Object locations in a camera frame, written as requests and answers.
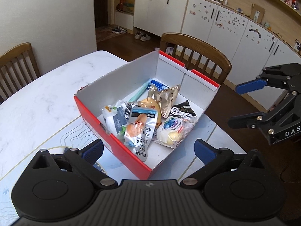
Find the red shoe box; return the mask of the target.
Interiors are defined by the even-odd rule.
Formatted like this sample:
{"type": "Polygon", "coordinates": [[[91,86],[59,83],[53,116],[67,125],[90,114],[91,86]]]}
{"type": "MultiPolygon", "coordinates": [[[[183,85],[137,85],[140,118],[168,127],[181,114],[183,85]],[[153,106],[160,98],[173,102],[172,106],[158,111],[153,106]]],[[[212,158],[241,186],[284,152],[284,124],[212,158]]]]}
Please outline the red shoe box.
{"type": "Polygon", "coordinates": [[[79,90],[75,102],[91,130],[145,180],[186,139],[219,84],[154,51],[79,90]]]}

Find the blue wafer packet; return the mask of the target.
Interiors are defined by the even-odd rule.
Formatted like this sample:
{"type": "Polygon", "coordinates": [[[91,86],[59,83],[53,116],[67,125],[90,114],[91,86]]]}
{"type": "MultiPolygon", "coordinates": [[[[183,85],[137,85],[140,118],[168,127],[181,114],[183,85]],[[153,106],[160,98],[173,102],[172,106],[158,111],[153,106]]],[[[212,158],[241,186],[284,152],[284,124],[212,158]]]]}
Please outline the blue wafer packet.
{"type": "Polygon", "coordinates": [[[165,90],[169,88],[167,85],[155,80],[155,79],[151,79],[149,80],[148,82],[148,85],[146,87],[147,90],[150,90],[150,89],[155,89],[155,90],[158,90],[158,91],[162,91],[162,90],[165,90]]]}

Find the wooden chair right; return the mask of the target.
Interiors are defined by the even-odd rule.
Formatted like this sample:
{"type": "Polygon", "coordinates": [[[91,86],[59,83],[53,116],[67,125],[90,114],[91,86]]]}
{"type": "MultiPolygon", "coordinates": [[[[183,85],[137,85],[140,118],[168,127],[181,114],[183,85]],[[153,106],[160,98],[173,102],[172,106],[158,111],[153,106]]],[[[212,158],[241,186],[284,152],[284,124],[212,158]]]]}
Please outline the wooden chair right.
{"type": "Polygon", "coordinates": [[[182,33],[164,33],[160,50],[195,70],[223,84],[232,69],[228,58],[217,48],[198,38],[182,33]]]}

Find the white sneakers pair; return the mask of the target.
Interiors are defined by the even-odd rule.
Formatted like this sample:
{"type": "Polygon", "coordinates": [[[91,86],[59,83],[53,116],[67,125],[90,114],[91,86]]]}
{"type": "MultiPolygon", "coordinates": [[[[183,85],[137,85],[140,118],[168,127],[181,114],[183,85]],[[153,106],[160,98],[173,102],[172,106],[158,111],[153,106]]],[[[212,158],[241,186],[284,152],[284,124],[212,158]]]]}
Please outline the white sneakers pair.
{"type": "Polygon", "coordinates": [[[146,34],[146,33],[143,33],[142,31],[138,31],[134,38],[136,40],[141,40],[141,41],[149,41],[150,40],[150,35],[146,34]]]}

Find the gold foil snack bag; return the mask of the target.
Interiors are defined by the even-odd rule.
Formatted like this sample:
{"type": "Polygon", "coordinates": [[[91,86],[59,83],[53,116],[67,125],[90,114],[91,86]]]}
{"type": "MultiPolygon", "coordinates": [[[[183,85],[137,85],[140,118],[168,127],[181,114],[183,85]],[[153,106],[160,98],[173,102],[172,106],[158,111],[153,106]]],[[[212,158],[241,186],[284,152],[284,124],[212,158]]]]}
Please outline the gold foil snack bag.
{"type": "Polygon", "coordinates": [[[154,99],[161,110],[161,115],[163,118],[167,118],[174,102],[178,96],[181,85],[175,85],[161,91],[154,84],[150,84],[148,90],[148,97],[154,99]]]}

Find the yellow duck toy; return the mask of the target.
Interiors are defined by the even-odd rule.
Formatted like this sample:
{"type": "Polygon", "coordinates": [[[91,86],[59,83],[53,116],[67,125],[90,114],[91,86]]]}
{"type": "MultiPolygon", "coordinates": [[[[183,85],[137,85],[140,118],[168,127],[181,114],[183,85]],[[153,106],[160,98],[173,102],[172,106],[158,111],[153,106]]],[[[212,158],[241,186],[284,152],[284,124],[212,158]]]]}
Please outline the yellow duck toy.
{"type": "Polygon", "coordinates": [[[157,122],[156,122],[156,129],[157,129],[161,124],[161,117],[162,117],[161,109],[160,109],[159,104],[157,103],[157,101],[155,101],[151,97],[147,97],[147,98],[141,100],[139,105],[141,107],[155,109],[158,112],[158,118],[157,118],[157,122]]]}

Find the clear bag black bits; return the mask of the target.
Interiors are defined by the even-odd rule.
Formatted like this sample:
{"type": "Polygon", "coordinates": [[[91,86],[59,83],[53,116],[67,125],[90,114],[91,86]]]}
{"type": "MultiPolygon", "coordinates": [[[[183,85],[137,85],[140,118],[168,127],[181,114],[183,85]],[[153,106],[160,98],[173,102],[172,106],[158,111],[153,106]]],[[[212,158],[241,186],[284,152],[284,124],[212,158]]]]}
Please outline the clear bag black bits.
{"type": "Polygon", "coordinates": [[[128,118],[130,116],[131,109],[134,107],[139,107],[140,102],[135,101],[135,102],[128,102],[125,104],[125,117],[128,118]]]}

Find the wooden chair far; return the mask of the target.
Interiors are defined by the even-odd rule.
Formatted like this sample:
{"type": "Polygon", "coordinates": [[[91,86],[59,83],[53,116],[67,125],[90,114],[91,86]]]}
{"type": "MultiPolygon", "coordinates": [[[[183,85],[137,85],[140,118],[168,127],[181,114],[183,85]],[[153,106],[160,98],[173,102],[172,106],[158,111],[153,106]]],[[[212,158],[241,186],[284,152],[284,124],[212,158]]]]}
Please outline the wooden chair far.
{"type": "Polygon", "coordinates": [[[1,56],[1,103],[41,76],[31,43],[19,44],[1,56]]]}

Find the pink white bread packet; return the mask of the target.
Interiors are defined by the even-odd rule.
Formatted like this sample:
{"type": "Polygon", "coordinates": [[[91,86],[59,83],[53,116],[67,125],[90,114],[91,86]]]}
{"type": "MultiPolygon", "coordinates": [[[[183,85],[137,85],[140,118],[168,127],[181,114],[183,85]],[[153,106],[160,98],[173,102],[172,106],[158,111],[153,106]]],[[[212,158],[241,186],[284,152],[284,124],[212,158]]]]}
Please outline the pink white bread packet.
{"type": "Polygon", "coordinates": [[[193,118],[184,119],[169,116],[165,122],[157,128],[153,141],[169,148],[175,148],[190,132],[193,125],[193,118]]]}

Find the wooden chair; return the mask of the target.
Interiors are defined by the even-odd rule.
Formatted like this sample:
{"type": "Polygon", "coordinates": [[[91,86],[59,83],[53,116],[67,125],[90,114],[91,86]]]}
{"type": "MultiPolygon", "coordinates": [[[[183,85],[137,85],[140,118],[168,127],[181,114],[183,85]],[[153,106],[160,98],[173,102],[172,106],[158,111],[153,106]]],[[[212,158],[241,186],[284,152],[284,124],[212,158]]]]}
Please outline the wooden chair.
{"type": "Polygon", "coordinates": [[[217,48],[198,38],[182,33],[164,33],[160,50],[195,70],[223,84],[232,69],[228,58],[217,48]]]}
{"type": "Polygon", "coordinates": [[[31,43],[19,44],[1,56],[1,103],[41,76],[31,43]]]}

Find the white wall cupboards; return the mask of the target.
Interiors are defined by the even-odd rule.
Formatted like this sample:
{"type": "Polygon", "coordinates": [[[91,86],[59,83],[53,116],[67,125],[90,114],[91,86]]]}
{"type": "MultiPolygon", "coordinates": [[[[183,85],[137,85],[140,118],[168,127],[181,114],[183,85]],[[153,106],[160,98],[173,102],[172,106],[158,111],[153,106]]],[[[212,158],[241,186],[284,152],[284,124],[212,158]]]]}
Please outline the white wall cupboards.
{"type": "Polygon", "coordinates": [[[235,88],[262,69],[300,63],[300,56],[258,23],[208,0],[134,0],[133,13],[115,12],[115,23],[130,32],[142,29],[161,36],[179,32],[221,51],[232,69],[226,84],[235,88]]]}

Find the black sneakers pair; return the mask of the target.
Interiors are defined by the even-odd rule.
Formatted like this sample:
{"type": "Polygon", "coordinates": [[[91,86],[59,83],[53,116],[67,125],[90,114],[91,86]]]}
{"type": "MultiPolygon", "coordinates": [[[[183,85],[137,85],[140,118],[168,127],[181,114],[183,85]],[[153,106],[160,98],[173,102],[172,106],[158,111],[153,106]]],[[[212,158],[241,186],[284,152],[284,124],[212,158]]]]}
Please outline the black sneakers pair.
{"type": "Polygon", "coordinates": [[[112,29],[112,33],[114,34],[126,34],[128,31],[124,28],[121,27],[115,27],[114,29],[112,29]]]}

